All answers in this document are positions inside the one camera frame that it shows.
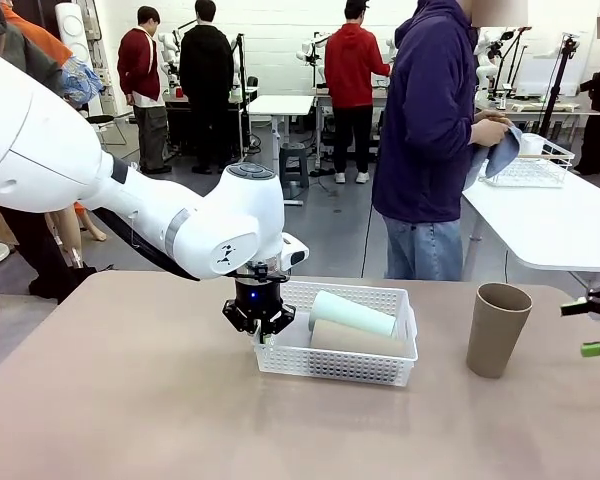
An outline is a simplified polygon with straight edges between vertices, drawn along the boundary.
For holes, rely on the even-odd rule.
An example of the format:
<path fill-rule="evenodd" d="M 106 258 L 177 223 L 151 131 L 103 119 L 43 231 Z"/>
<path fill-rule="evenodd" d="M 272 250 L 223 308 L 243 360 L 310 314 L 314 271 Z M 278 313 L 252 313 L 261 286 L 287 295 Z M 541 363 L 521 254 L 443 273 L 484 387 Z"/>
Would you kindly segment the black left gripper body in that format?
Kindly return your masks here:
<path fill-rule="evenodd" d="M 230 274 L 235 280 L 235 302 L 248 317 L 275 317 L 282 310 L 280 285 L 288 281 L 276 261 L 248 262 Z"/>

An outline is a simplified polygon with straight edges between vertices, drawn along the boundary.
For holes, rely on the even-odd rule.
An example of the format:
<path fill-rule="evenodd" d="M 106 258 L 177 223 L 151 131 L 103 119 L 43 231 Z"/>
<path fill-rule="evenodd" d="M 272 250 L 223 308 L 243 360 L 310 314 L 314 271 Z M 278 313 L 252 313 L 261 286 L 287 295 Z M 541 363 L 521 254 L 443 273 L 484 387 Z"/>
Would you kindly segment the white perforated plastic basket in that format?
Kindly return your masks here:
<path fill-rule="evenodd" d="M 404 357 L 319 350 L 310 347 L 309 314 L 319 291 L 335 294 L 394 316 L 393 335 L 407 345 Z M 417 326 L 408 293 L 403 289 L 324 284 L 290 280 L 280 285 L 284 303 L 294 306 L 294 321 L 265 343 L 252 337 L 262 372 L 404 386 L 418 359 Z"/>

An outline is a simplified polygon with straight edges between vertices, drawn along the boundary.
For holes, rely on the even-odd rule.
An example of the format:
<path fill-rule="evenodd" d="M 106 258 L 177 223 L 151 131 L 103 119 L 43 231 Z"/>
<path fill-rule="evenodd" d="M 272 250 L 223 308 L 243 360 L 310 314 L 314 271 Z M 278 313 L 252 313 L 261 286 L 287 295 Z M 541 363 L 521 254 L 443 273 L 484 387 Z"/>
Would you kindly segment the mint green tumbler cup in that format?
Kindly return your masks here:
<path fill-rule="evenodd" d="M 390 337 L 396 319 L 364 305 L 321 290 L 316 295 L 310 314 L 309 330 L 313 331 L 318 320 L 355 328 L 365 332 Z"/>

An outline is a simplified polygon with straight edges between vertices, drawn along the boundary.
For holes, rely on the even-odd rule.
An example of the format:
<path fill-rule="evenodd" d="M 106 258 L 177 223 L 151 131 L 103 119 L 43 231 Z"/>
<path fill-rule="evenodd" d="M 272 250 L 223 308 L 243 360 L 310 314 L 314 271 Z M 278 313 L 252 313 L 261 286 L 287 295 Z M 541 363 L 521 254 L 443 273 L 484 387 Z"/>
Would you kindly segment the brown tumbler cup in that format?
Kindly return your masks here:
<path fill-rule="evenodd" d="M 318 319 L 311 336 L 310 347 L 319 350 L 404 357 L 404 341 L 353 327 Z"/>
<path fill-rule="evenodd" d="M 478 288 L 466 354 L 473 373 L 488 379 L 503 375 L 532 307 L 532 298 L 513 285 Z"/>

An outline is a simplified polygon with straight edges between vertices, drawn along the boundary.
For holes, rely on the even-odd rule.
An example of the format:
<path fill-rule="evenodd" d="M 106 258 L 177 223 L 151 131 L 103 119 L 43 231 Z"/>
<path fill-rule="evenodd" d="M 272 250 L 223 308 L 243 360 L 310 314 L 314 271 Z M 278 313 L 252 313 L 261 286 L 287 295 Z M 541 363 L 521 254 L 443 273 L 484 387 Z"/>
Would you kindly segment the blue cleaning cloth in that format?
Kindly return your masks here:
<path fill-rule="evenodd" d="M 470 169 L 463 190 L 471 188 L 479 178 L 491 179 L 506 169 L 519 155 L 521 138 L 521 130 L 509 126 L 504 138 L 496 145 L 472 144 Z"/>

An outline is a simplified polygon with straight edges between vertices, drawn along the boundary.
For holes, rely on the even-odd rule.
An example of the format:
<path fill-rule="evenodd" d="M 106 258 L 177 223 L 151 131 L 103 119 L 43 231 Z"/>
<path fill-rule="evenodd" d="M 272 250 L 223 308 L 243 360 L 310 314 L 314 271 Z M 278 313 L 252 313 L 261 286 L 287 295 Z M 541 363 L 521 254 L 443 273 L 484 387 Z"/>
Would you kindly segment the person's right forearm navy sleeve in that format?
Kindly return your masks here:
<path fill-rule="evenodd" d="M 431 124 L 417 140 L 423 156 L 435 163 L 451 161 L 469 149 L 472 121 L 466 118 Z"/>

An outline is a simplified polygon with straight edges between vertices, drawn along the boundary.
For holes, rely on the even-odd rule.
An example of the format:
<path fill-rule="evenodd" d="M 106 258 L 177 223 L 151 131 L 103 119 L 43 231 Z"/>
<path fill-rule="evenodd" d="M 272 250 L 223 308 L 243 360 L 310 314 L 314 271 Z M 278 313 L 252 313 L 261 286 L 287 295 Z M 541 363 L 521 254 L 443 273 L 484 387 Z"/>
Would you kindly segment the person's right hand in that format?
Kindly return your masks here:
<path fill-rule="evenodd" d="M 469 143 L 483 147 L 492 147 L 500 143 L 509 132 L 511 122 L 506 118 L 485 118 L 471 127 Z"/>

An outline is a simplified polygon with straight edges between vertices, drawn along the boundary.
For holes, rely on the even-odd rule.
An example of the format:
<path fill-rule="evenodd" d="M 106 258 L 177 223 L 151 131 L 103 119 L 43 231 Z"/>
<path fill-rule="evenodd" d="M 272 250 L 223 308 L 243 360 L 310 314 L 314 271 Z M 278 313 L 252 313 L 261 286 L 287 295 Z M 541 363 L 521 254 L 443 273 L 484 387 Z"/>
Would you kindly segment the grey plastic step stool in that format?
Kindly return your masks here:
<path fill-rule="evenodd" d="M 307 148 L 301 142 L 283 143 L 279 152 L 279 178 L 284 187 L 296 182 L 309 187 Z"/>

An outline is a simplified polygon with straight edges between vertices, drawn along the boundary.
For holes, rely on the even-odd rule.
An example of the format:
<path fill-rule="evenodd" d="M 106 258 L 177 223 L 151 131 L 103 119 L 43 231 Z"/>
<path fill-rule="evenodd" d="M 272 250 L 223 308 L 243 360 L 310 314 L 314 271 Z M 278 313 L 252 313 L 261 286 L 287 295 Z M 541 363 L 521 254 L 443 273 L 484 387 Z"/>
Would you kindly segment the black chair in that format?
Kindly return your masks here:
<path fill-rule="evenodd" d="M 109 146 L 126 146 L 127 140 L 116 121 L 116 117 L 113 115 L 101 114 L 101 115 L 88 115 L 85 120 L 95 129 L 96 135 L 98 136 L 101 144 L 107 148 Z M 119 142 L 108 141 L 106 139 L 105 132 L 110 128 L 113 128 L 119 136 Z"/>

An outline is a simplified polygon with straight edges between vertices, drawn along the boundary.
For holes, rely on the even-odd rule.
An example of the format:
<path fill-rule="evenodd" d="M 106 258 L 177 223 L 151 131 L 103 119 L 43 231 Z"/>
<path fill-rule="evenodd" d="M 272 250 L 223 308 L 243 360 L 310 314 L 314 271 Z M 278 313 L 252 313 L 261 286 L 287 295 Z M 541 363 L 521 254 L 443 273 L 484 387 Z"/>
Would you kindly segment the person in long black coat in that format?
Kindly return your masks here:
<path fill-rule="evenodd" d="M 213 162 L 222 169 L 231 158 L 223 134 L 234 60 L 227 37 L 213 25 L 215 2 L 196 0 L 195 13 L 196 25 L 182 39 L 179 73 L 194 120 L 197 164 L 192 171 L 209 174 Z"/>

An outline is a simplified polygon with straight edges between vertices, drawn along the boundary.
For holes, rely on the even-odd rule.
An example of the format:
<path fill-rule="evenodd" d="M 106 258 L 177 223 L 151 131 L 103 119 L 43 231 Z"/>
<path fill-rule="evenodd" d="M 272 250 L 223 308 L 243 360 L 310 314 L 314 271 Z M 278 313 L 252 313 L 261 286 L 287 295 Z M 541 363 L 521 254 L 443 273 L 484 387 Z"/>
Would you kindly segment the person in red hoodie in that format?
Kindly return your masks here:
<path fill-rule="evenodd" d="M 355 145 L 356 182 L 369 181 L 369 144 L 373 118 L 371 78 L 388 77 L 376 37 L 362 27 L 367 0 L 347 0 L 345 23 L 325 47 L 325 80 L 335 122 L 334 181 L 346 182 L 347 150 Z"/>

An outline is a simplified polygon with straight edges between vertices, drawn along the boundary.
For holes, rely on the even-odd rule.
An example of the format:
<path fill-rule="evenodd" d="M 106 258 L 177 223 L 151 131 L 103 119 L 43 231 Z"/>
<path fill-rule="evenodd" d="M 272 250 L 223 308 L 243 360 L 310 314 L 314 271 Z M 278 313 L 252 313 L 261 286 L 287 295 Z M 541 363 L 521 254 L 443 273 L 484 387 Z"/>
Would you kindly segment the person in navy hoodie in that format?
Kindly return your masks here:
<path fill-rule="evenodd" d="M 388 237 L 389 279 L 462 277 L 461 197 L 471 144 L 451 161 L 427 160 L 418 136 L 431 124 L 474 123 L 477 41 L 463 0 L 418 0 L 394 35 L 391 73 L 372 205 Z"/>

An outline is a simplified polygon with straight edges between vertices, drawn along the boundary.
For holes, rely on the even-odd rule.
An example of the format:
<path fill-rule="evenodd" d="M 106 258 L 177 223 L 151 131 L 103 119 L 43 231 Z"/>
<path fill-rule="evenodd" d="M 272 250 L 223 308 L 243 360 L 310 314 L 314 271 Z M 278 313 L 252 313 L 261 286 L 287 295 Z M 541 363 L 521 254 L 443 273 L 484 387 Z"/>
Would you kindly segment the person in maroon jacket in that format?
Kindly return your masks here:
<path fill-rule="evenodd" d="M 126 102 L 133 108 L 138 126 L 140 170 L 147 175 L 171 172 L 165 163 L 167 112 L 158 73 L 158 50 L 154 40 L 160 24 L 158 11 L 141 6 L 137 25 L 121 39 L 117 71 Z"/>

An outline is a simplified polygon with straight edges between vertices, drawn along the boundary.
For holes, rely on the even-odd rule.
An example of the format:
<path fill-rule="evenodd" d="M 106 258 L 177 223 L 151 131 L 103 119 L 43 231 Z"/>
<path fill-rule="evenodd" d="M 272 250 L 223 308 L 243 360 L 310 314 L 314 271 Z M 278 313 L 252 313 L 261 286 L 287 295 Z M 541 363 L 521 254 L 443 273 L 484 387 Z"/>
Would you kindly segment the mannequin in orange blue clothes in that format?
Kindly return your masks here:
<path fill-rule="evenodd" d="M 60 40 L 44 28 L 25 20 L 13 10 L 11 0 L 0 0 L 6 20 L 17 27 L 47 56 L 61 67 L 61 97 L 72 107 L 79 109 L 92 100 L 102 89 L 95 73 Z M 77 266 L 83 260 L 81 227 L 84 226 L 96 241 L 105 241 L 106 235 L 91 221 L 86 209 L 75 203 L 72 207 L 48 214 L 51 230 L 59 234 L 63 249 Z"/>

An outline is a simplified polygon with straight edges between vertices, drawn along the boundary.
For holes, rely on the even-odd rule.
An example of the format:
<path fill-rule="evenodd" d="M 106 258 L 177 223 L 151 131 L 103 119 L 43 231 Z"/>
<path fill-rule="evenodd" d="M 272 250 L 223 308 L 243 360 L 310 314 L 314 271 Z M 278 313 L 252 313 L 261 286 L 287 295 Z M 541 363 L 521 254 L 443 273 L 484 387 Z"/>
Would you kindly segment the person in dark green jacket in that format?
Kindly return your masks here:
<path fill-rule="evenodd" d="M 60 67 L 9 24 L 0 7 L 0 56 L 55 93 L 60 91 Z M 15 238 L 15 248 L 38 274 L 29 284 L 32 295 L 63 302 L 96 269 L 67 265 L 41 213 L 0 206 L 0 217 Z"/>

